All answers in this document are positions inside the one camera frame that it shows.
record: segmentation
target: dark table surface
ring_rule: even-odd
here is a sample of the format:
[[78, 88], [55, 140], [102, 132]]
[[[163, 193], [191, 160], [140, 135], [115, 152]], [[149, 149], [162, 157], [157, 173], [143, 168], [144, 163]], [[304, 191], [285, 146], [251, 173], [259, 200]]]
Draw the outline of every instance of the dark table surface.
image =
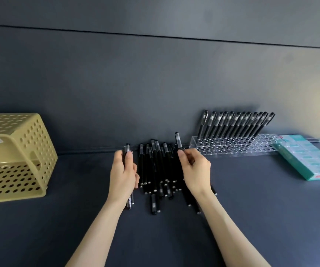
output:
[[[106, 200], [112, 160], [60, 156], [45, 197], [0, 203], [0, 266], [64, 266]], [[210, 161], [219, 201], [272, 266], [320, 266], [320, 181], [305, 181], [279, 155]], [[134, 197], [106, 266], [224, 266], [206, 220], [182, 195], [163, 200], [156, 216], [147, 196]]]

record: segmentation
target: olive green basket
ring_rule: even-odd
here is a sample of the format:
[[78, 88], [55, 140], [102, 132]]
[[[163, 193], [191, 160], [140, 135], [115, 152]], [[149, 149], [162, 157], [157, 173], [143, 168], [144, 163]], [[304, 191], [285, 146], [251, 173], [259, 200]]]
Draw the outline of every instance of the olive green basket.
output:
[[57, 161], [37, 113], [0, 113], [0, 202], [45, 196]]

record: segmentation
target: person's left arm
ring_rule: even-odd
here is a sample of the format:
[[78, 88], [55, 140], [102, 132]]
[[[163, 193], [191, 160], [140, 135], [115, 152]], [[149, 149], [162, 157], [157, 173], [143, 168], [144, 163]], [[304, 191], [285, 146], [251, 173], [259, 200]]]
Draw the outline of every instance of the person's left arm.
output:
[[127, 152], [124, 163], [125, 166], [122, 151], [116, 151], [110, 171], [108, 198], [66, 267], [105, 265], [119, 216], [139, 182], [132, 152]]

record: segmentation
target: perforated basket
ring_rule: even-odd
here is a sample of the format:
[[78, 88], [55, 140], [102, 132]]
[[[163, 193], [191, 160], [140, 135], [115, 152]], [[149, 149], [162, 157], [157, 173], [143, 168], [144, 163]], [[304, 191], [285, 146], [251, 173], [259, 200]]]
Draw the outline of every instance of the perforated basket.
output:
[[57, 161], [37, 113], [0, 113], [0, 202], [45, 196]]

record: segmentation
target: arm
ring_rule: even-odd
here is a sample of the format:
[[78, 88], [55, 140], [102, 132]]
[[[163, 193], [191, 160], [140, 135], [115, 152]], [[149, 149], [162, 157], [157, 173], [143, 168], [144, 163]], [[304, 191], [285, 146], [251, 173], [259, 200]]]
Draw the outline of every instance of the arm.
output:
[[201, 206], [228, 267], [270, 266], [230, 219], [210, 188], [210, 162], [196, 149], [178, 151], [184, 180]]
[[125, 167], [122, 151], [115, 152], [108, 198], [66, 267], [105, 265], [119, 216], [133, 189], [138, 187], [138, 182], [132, 152], [127, 152], [125, 156]]

